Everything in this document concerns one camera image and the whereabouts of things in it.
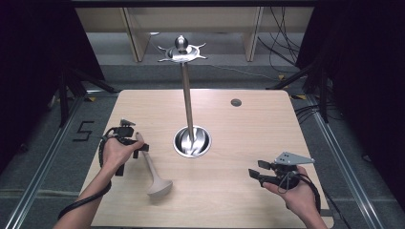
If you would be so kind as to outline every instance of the floor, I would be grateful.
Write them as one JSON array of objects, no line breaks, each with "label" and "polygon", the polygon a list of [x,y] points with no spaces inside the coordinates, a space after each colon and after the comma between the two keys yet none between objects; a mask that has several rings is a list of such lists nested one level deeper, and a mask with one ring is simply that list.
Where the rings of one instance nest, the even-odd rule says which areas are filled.
[{"label": "floor", "polygon": [[[158,62],[164,58],[158,46],[173,47],[179,35],[153,35],[143,61],[135,63],[125,33],[88,33],[106,82],[120,89],[180,88],[177,80],[180,69],[168,61]],[[247,62],[238,33],[185,32],[182,35],[189,44],[206,43],[201,48],[201,55],[207,59],[190,63],[192,88],[264,90],[279,83],[280,78],[298,71],[276,54],[270,55],[268,48],[260,42],[254,61]],[[264,43],[272,46],[269,33],[259,36]],[[299,46],[303,34],[292,33],[288,38]],[[279,42],[283,46],[288,45],[282,39]],[[274,49],[294,60],[294,54],[289,49],[280,45],[274,46]],[[335,218],[333,228],[403,228],[404,212],[373,164],[362,157],[362,148],[356,137],[344,116],[333,106],[332,92],[329,124],[325,124],[316,108],[309,108],[309,105],[317,103],[317,94],[302,93],[305,79],[295,81],[284,90],[291,95],[309,152],[316,159],[315,168],[325,192],[330,196],[329,206]],[[6,227],[9,219],[16,219],[15,214],[22,212],[21,220],[17,220],[20,228],[51,228],[58,212],[77,197],[98,144],[96,136],[102,135],[117,99],[116,94],[100,92],[91,84],[86,88],[91,92],[90,98],[70,102],[72,119],[69,128],[58,128],[60,111],[56,101],[27,142],[29,150],[17,155],[0,176],[1,227]],[[93,132],[87,141],[77,141],[83,138],[77,133],[80,125]],[[56,136],[62,140],[55,142]],[[44,161],[48,161],[49,165],[44,165]]]}]

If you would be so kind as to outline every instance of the wooden tabletop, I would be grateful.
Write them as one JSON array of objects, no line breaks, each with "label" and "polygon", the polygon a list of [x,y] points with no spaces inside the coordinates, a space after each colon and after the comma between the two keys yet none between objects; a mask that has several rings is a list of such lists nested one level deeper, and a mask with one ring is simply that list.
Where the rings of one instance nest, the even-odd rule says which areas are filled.
[{"label": "wooden tabletop", "polygon": [[[231,100],[242,101],[234,107]],[[124,176],[114,177],[93,226],[172,228],[304,228],[278,196],[260,187],[247,169],[257,160],[273,161],[287,151],[309,157],[309,150],[284,91],[191,90],[194,125],[212,136],[209,151],[198,158],[180,156],[175,133],[187,125],[182,90],[123,91],[106,130],[121,118],[135,122],[135,131],[150,145],[160,177],[173,180],[171,192],[150,198],[152,176],[142,154],[125,164]],[[312,164],[304,165],[329,210]],[[98,156],[83,188],[99,170]],[[329,227],[332,217],[324,217]]]}]

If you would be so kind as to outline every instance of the metal stand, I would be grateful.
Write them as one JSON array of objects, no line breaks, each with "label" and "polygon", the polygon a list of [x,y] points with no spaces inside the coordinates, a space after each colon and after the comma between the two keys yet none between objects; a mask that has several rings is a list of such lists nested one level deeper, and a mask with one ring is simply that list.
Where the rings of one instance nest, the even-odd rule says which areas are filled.
[{"label": "metal stand", "polygon": [[193,124],[187,62],[196,58],[205,59],[206,57],[200,55],[200,47],[203,47],[205,44],[201,46],[188,45],[188,41],[184,37],[179,36],[175,41],[175,45],[175,47],[167,50],[159,47],[161,50],[166,51],[166,58],[160,61],[172,61],[180,63],[181,66],[187,127],[180,129],[175,134],[173,145],[181,156],[194,158],[202,156],[208,151],[211,146],[211,135],[203,127],[194,126]]}]

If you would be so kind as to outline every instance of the metal frame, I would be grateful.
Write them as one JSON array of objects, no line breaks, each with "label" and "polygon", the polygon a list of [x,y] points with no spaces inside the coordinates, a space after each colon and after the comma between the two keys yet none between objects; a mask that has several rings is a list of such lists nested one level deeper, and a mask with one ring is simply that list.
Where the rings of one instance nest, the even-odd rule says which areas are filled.
[{"label": "metal frame", "polygon": [[[308,103],[310,105],[316,105],[316,99],[312,94],[307,95]],[[337,141],[336,137],[333,134],[333,131],[330,128],[328,123],[323,121],[323,118],[320,114],[315,114],[316,122],[319,125],[319,128],[322,131],[322,134],[325,137],[325,140],[328,142],[331,152],[333,154],[334,159],[336,160],[337,165],[339,166],[340,170],[342,171],[343,177],[345,178],[346,182],[350,190],[352,191],[353,197],[358,204],[358,207],[363,214],[364,219],[366,220],[367,224],[370,228],[385,228],[381,219],[378,217],[375,208],[370,201],[366,191],[361,186],[360,182],[358,181],[350,163],[345,157],[345,154],[340,148],[339,142]]]},{"label": "metal frame", "polygon": [[44,158],[42,159],[41,164],[39,165],[38,169],[35,172],[30,184],[28,185],[27,189],[25,190],[22,198],[19,200],[17,206],[11,213],[11,217],[9,222],[7,223],[6,228],[14,229],[20,228],[26,215],[28,214],[33,201],[35,200],[36,193],[38,189],[41,187],[48,171],[50,170],[53,161],[59,151],[59,148],[65,138],[68,130],[71,127],[71,123],[73,118],[75,117],[75,113],[77,112],[78,108],[83,102],[83,97],[77,97],[74,101],[74,104],[71,108],[71,115],[67,119],[65,125],[59,128],[56,133],[53,142],[48,149],[48,152],[45,154]]}]

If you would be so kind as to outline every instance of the finger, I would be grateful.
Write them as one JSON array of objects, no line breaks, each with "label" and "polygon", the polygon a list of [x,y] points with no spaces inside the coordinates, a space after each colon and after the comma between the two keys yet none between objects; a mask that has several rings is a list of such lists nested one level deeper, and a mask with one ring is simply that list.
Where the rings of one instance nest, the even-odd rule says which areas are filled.
[{"label": "finger", "polygon": [[131,148],[132,151],[135,151],[136,149],[141,148],[143,146],[143,144],[145,144],[145,142],[143,140],[143,136],[139,132],[135,133],[135,139],[137,140],[137,142],[128,146]]},{"label": "finger", "polygon": [[135,139],[137,141],[141,141],[142,143],[145,143],[145,141],[143,140],[143,136],[139,132],[135,133]]}]

